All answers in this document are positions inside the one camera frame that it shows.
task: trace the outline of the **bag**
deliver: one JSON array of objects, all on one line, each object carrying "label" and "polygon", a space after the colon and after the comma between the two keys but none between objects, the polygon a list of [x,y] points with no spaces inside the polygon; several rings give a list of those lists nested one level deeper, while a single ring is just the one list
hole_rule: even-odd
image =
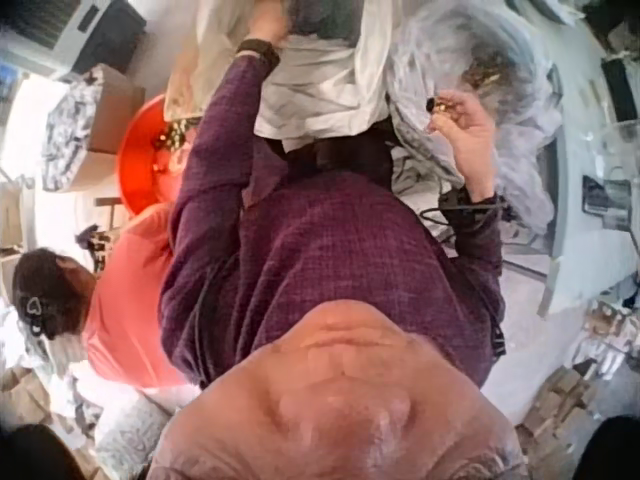
[{"label": "bag", "polygon": [[[396,2],[345,0],[353,2],[353,20],[361,17],[360,28],[350,29],[348,22],[328,28],[331,19],[311,8],[314,1],[290,5],[293,31],[309,35],[289,37],[280,66],[264,84],[255,129],[261,137],[357,135],[389,114],[383,75]],[[166,120],[204,114],[248,33],[253,3],[201,0],[195,32],[169,82]],[[341,7],[337,14],[344,11]],[[311,34],[313,28],[317,34]]]},{"label": "bag", "polygon": [[443,89],[475,91],[498,127],[498,193],[543,234],[554,207],[536,156],[562,123],[547,80],[550,68],[532,28],[506,7],[427,3],[401,26],[390,52],[386,82],[396,133],[423,175],[462,186],[449,142],[424,133],[431,119],[426,102]]}]

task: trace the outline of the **black cable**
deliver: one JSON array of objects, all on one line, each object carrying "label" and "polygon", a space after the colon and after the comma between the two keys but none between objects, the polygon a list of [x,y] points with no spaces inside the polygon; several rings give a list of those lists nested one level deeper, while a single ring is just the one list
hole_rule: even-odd
[{"label": "black cable", "polygon": [[427,222],[431,222],[435,225],[439,225],[441,227],[450,227],[451,225],[448,222],[442,222],[440,220],[436,220],[433,217],[430,217],[429,214],[435,212],[448,212],[448,211],[485,211],[489,212],[491,210],[499,210],[502,209],[505,205],[502,202],[499,202],[495,205],[456,205],[455,207],[436,207],[436,208],[428,208],[426,210],[422,210],[418,216]]}]

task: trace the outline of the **dark hair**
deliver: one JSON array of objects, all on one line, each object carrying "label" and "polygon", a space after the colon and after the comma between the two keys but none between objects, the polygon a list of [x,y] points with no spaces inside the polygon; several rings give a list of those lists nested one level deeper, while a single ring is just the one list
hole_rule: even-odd
[{"label": "dark hair", "polygon": [[13,274],[12,302],[31,333],[49,340],[77,331],[87,299],[67,278],[59,260],[46,248],[25,253]]}]

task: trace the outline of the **shirt sleeve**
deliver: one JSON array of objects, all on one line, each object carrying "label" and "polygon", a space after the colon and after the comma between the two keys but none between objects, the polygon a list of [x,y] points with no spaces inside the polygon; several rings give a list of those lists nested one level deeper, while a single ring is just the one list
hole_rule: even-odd
[{"label": "shirt sleeve", "polygon": [[504,319],[504,299],[500,291],[502,275],[502,240],[497,196],[473,204],[486,209],[447,209],[472,205],[466,189],[453,190],[440,199],[442,213],[456,235],[458,257],[452,260],[456,269],[480,296],[494,329]]},{"label": "shirt sleeve", "polygon": [[242,190],[249,185],[254,125],[266,60],[237,57],[198,129],[171,218],[174,260],[160,299],[162,344],[169,359],[194,379],[193,312],[209,272],[220,269],[239,246]]}]

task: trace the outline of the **small object in hand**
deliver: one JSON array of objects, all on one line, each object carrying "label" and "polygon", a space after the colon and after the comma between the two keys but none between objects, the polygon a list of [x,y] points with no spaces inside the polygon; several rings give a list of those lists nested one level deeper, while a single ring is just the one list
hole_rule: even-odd
[{"label": "small object in hand", "polygon": [[427,112],[433,113],[446,113],[449,105],[440,101],[438,97],[431,97],[427,100]]}]

